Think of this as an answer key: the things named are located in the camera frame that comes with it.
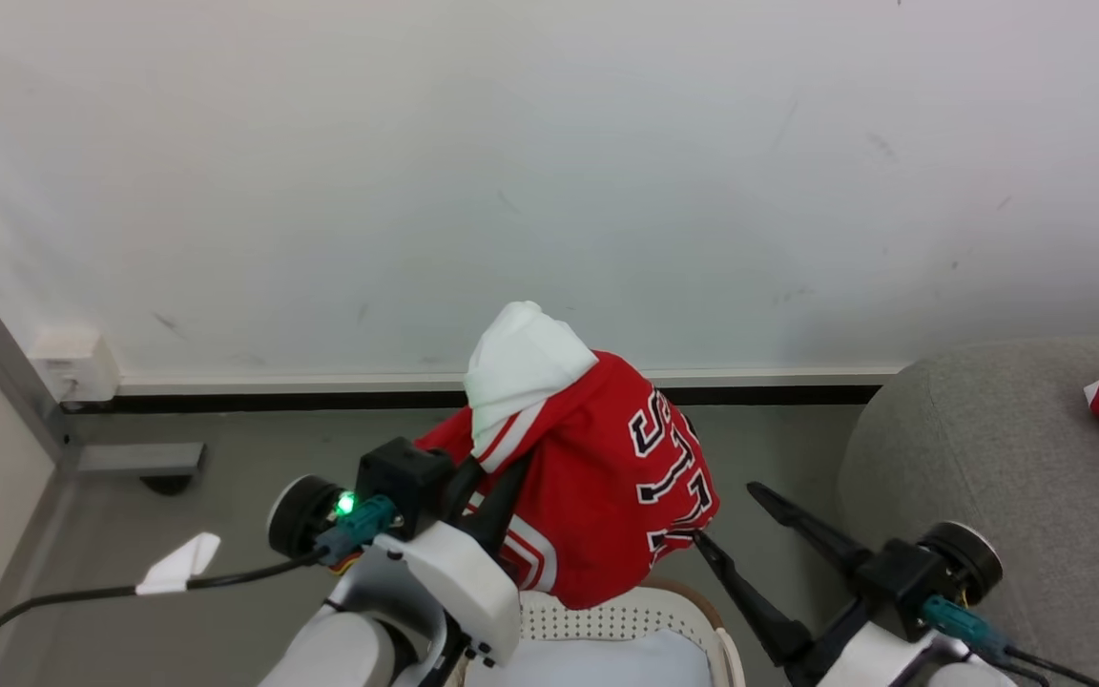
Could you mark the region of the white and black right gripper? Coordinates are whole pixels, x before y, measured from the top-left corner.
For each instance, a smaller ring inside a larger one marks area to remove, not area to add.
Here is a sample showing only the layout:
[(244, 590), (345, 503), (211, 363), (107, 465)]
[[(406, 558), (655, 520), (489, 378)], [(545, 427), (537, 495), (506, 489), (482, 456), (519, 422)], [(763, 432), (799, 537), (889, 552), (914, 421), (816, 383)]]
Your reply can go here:
[(1004, 661), (1004, 635), (974, 614), (1002, 581), (1002, 562), (972, 528), (942, 522), (915, 542), (893, 538), (873, 552), (763, 483), (747, 491), (839, 570), (852, 594), (812, 639), (740, 575), (714, 539), (693, 531), (695, 547), (790, 686), (907, 686), (955, 662)]

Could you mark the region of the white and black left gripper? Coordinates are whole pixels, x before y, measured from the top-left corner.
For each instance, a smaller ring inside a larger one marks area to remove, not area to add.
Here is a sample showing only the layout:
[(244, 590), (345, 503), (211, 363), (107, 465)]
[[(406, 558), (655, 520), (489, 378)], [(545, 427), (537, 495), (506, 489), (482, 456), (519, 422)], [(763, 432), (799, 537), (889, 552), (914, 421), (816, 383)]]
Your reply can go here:
[(471, 505), (486, 470), (396, 437), (360, 459), (352, 489), (289, 483), (269, 514), (271, 551), (340, 579), (298, 632), (281, 669), (453, 669), (513, 656), (518, 583), (502, 562), (532, 455)]

